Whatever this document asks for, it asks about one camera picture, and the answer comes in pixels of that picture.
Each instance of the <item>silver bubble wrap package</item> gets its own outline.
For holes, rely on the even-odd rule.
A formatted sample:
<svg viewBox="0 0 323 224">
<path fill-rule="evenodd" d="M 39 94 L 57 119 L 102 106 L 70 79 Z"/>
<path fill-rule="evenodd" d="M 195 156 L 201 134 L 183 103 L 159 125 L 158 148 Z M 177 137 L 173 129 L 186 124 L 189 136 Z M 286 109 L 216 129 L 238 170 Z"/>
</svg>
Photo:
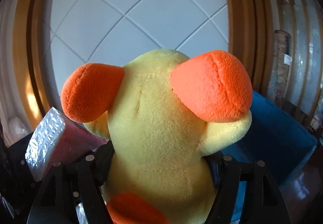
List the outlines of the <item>silver bubble wrap package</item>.
<svg viewBox="0 0 323 224">
<path fill-rule="evenodd" d="M 35 181 L 42 180 L 55 161 L 72 163 L 107 143 L 51 108 L 35 129 L 25 159 Z"/>
</svg>

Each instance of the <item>orange plush tail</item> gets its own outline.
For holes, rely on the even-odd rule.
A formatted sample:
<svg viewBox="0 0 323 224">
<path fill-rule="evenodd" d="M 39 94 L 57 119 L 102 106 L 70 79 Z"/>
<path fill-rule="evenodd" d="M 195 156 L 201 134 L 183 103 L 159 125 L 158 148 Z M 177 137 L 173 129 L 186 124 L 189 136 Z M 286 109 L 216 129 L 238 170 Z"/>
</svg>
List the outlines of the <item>orange plush tail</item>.
<svg viewBox="0 0 323 224">
<path fill-rule="evenodd" d="M 133 193 L 112 197 L 107 209 L 114 224 L 168 224 L 161 212 Z"/>
</svg>

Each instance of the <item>seam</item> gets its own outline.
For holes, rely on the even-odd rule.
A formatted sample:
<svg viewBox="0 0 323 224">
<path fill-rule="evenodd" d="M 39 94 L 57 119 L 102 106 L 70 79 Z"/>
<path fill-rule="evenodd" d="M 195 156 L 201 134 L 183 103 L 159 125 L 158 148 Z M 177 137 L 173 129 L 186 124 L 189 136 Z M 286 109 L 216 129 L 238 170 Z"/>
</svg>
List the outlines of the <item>seam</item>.
<svg viewBox="0 0 323 224">
<path fill-rule="evenodd" d="M 96 45 L 96 47 L 93 49 L 92 53 L 90 54 L 90 56 L 87 59 L 87 62 L 90 61 L 91 57 L 93 57 L 94 53 L 96 52 L 96 50 L 99 48 L 99 46 L 103 43 L 103 41 L 106 39 L 106 37 L 112 32 L 112 30 L 117 26 L 117 24 L 119 24 L 121 22 L 121 20 L 123 19 L 123 17 L 120 17 L 119 20 L 114 23 L 114 25 L 112 26 L 112 28 L 110 28 L 110 30 L 103 36 L 103 38 L 100 40 L 100 42 Z"/>
<path fill-rule="evenodd" d="M 225 4 L 224 6 L 220 7 L 216 12 L 214 12 L 210 17 L 208 15 L 206 15 L 208 18 L 202 22 L 202 24 L 200 24 L 192 33 L 190 33 L 176 48 L 175 50 L 180 49 L 183 45 L 186 44 L 186 42 L 188 40 L 190 40 L 190 38 L 192 38 L 201 28 L 203 28 L 206 24 L 208 24 L 209 22 L 211 24 L 214 25 L 214 23 L 212 22 L 212 17 L 214 17 L 217 13 L 219 13 L 227 4 Z"/>
<path fill-rule="evenodd" d="M 66 17 L 68 16 L 68 14 L 72 11 L 72 9 L 73 9 L 73 7 L 75 6 L 75 4 L 77 3 L 77 1 L 79 1 L 79 0 L 76 0 L 76 1 L 72 4 L 71 8 L 67 11 L 67 13 L 65 14 L 65 16 L 62 18 L 61 22 L 59 22 L 58 27 L 57 27 L 57 28 L 56 28 L 56 30 L 54 31 L 54 34 L 55 34 L 55 35 L 56 35 L 56 34 L 57 34 L 57 32 L 59 31 L 59 28 L 61 27 L 61 25 L 62 25 L 63 21 L 66 19 Z"/>
<path fill-rule="evenodd" d="M 216 67 L 216 74 L 217 74 L 218 79 L 219 79 L 219 82 L 221 83 L 221 86 L 222 86 L 222 88 L 223 88 L 223 90 L 224 90 L 224 92 L 225 92 L 225 96 L 226 96 L 226 98 L 227 98 L 228 102 L 229 102 L 230 104 L 232 104 L 232 105 L 236 108 L 236 110 L 237 110 L 238 112 L 241 112 L 241 110 L 240 110 L 240 109 L 235 105 L 235 103 L 233 103 L 233 102 L 231 102 L 231 101 L 230 101 L 230 98 L 229 98 L 229 96 L 228 96 L 227 89 L 226 89 L 226 87 L 224 86 L 224 83 L 222 82 L 221 77 L 220 77 L 220 75 L 219 75 L 219 67 L 218 67 L 217 63 L 215 62 L 215 59 L 214 59 L 213 55 L 212 55 L 212 54 L 210 54 L 210 55 L 209 55 L 209 57 L 211 58 L 212 62 L 214 63 L 214 65 L 215 65 L 215 67 Z"/>
<path fill-rule="evenodd" d="M 86 60 L 84 60 L 78 53 L 76 53 L 68 44 L 66 44 L 63 39 L 61 39 L 58 35 L 54 35 L 54 37 L 58 38 L 59 41 L 61 41 L 70 51 L 72 51 L 79 59 L 81 59 L 84 63 L 86 63 Z"/>
<path fill-rule="evenodd" d="M 142 94 L 143 94 L 143 90 L 141 89 L 139 91 L 139 97 L 138 97 L 138 101 L 137 101 L 137 105 L 136 105 L 136 114 L 138 114 L 138 112 L 139 112 L 139 106 L 140 106 L 140 101 L 141 101 Z"/>
<path fill-rule="evenodd" d="M 157 73 L 157 74 L 148 74 L 148 75 L 141 75 L 141 74 L 137 74 L 137 75 L 133 75 L 134 77 L 140 77 L 140 78 L 158 78 L 163 74 L 163 72 L 161 73 Z"/>
</svg>

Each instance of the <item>black metal bracket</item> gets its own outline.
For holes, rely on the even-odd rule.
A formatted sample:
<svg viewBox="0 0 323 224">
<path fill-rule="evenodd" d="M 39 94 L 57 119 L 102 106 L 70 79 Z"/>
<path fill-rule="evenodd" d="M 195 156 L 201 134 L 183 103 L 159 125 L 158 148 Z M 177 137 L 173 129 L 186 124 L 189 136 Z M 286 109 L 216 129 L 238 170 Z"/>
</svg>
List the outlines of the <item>black metal bracket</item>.
<svg viewBox="0 0 323 224">
<path fill-rule="evenodd" d="M 79 224 L 75 207 L 80 202 L 88 224 L 113 224 L 100 190 L 108 177 L 113 154 L 109 141 L 80 161 L 69 165 L 54 163 L 34 200 L 27 224 Z M 247 181 L 240 224 L 291 224 L 278 186 L 262 161 L 241 163 L 221 152 L 206 160 L 209 165 L 211 161 L 216 165 L 211 171 L 218 193 L 205 224 L 230 223 L 240 181 Z"/>
<path fill-rule="evenodd" d="M 230 223 L 240 181 L 246 181 L 247 188 L 239 224 L 291 224 L 282 194 L 263 161 L 248 164 L 225 155 L 218 166 L 220 186 L 205 224 Z"/>
</svg>

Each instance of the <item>orange plush foot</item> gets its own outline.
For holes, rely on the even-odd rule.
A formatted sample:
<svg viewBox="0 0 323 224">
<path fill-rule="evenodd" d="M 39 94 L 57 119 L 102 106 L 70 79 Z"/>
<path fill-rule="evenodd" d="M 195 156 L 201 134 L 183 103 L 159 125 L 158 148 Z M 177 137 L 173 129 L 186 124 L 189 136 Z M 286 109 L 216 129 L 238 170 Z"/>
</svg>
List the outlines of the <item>orange plush foot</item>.
<svg viewBox="0 0 323 224">
<path fill-rule="evenodd" d="M 179 64 L 170 82 L 181 102 L 207 122 L 237 121 L 251 106 L 248 73 L 225 51 L 215 50 Z"/>
<path fill-rule="evenodd" d="M 107 209 L 114 224 L 168 224 L 163 214 L 133 193 L 114 196 Z"/>
</svg>

